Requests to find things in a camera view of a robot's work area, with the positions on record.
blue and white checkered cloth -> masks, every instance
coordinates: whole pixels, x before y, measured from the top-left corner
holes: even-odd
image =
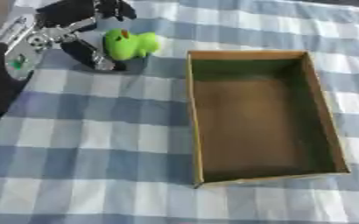
[[[85,38],[156,32],[158,52],[101,74],[52,50],[0,121],[0,224],[359,223],[359,8],[129,2],[138,19],[104,21]],[[42,4],[18,0],[13,14]],[[310,51],[352,174],[194,190],[190,49]]]

cardboard box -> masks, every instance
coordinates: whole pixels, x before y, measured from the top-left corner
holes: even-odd
[[[195,184],[348,173],[307,52],[191,51]]]

green plush toy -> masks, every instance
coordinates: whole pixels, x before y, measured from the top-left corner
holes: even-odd
[[[106,32],[103,38],[105,52],[114,60],[129,60],[145,57],[159,49],[155,33],[134,35],[126,30],[115,29]]]

tablecloth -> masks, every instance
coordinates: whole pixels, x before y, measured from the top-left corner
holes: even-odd
[[[129,1],[160,50],[93,73],[51,50],[0,121],[0,224],[359,223],[359,8],[273,0]],[[11,15],[49,1],[18,0]],[[308,50],[349,175],[192,187],[187,50]]]

robotic arm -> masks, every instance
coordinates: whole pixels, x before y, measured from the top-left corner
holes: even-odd
[[[104,18],[136,18],[123,0],[62,0],[23,15],[0,32],[0,117],[22,91],[33,71],[54,45],[97,71],[121,71],[126,66],[78,37]]]

